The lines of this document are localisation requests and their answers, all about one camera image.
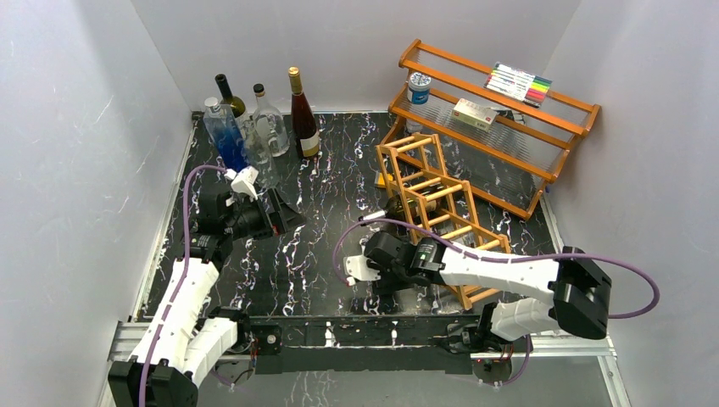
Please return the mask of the clear glass bottle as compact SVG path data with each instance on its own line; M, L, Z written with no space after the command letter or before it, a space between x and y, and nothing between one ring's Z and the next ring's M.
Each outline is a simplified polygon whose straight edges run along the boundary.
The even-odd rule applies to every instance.
M261 83L253 86L257 108L252 118L260 136L268 143L271 155L280 157L289 147L289 137L280 111L265 96L265 87Z

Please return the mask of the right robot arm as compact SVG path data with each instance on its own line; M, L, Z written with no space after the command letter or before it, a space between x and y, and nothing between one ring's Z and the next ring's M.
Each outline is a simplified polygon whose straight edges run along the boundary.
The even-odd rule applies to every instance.
M520 256L423 237L404 242L373 235L359 257L361 270L417 286L480 286L515 293L512 303L489 305L477 328L489 351L528 334L562 330L600 340L607 335L612 281L583 253L568 248L546 256Z

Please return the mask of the silver capped dark bottle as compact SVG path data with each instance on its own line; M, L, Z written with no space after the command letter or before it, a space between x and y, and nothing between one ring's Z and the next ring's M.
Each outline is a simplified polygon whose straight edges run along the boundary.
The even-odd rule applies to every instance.
M419 220L420 205L414 199L402 199L399 195L392 196L384 205L382 209L368 215L362 215L358 218L358 221L362 220L374 220L379 218L393 219L393 220Z

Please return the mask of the blue square bottle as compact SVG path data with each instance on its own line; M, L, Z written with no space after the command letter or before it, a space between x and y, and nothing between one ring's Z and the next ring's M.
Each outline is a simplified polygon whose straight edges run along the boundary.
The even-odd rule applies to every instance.
M218 98L204 100L203 122L226 168L240 172L248 166L243 139L231 106Z

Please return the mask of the clear bottle bottom rack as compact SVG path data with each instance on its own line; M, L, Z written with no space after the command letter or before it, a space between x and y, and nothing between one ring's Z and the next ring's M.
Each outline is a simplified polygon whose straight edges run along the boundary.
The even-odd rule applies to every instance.
M251 119L240 124L248 162L259 172L258 182L265 189L275 188L280 180L268 142L257 132Z

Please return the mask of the green wine bottle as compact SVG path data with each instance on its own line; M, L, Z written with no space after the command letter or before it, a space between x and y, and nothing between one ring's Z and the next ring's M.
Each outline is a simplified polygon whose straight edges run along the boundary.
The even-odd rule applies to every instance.
M215 76L215 83L220 90L222 103L228 104L231 107L235 121L241 125L247 118L244 101L233 94L225 74L217 74Z

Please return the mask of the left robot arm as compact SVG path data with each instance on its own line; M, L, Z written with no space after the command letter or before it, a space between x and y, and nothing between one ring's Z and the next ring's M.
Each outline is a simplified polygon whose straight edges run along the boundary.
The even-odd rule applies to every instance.
M131 355L109 369L116 405L194 406L219 358L257 343L241 310L217 307L206 319L200 313L236 240L266 239L305 223L276 189L267 190L266 196L270 210L260 199L229 189L199 193L198 213L189 221L185 247L154 318Z

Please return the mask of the dark red wine bottle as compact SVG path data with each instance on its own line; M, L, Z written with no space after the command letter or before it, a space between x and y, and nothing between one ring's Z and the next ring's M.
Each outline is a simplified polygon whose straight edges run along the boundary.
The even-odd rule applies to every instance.
M304 94L299 68L288 68L288 77L292 92L291 120L297 139L298 156L308 159L320 151L320 133L314 114Z

